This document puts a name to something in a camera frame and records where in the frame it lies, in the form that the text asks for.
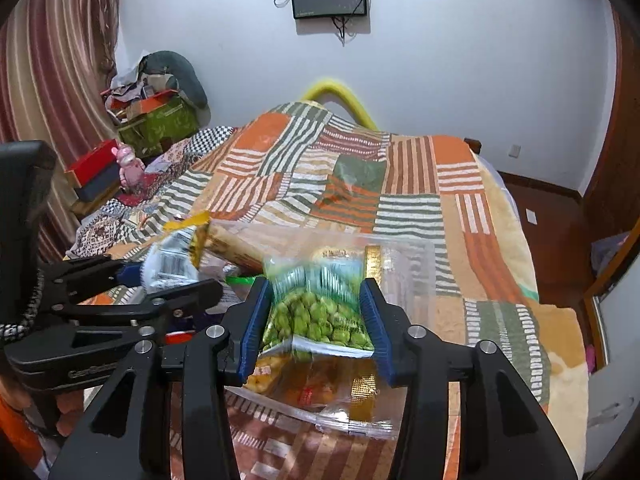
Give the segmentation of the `left hand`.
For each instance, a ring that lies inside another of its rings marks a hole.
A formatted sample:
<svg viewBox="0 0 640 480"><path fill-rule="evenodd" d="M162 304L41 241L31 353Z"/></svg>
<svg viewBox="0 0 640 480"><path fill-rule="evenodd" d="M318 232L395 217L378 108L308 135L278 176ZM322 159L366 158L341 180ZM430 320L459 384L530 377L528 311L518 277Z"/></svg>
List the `left hand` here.
<svg viewBox="0 0 640 480"><path fill-rule="evenodd" d="M24 410L32 405L29 393L9 376L1 377L1 396L16 410ZM56 422L56 429L61 436L68 437L84 414L84 392L78 390L59 394L56 397L56 405L61 413Z"/></svg>

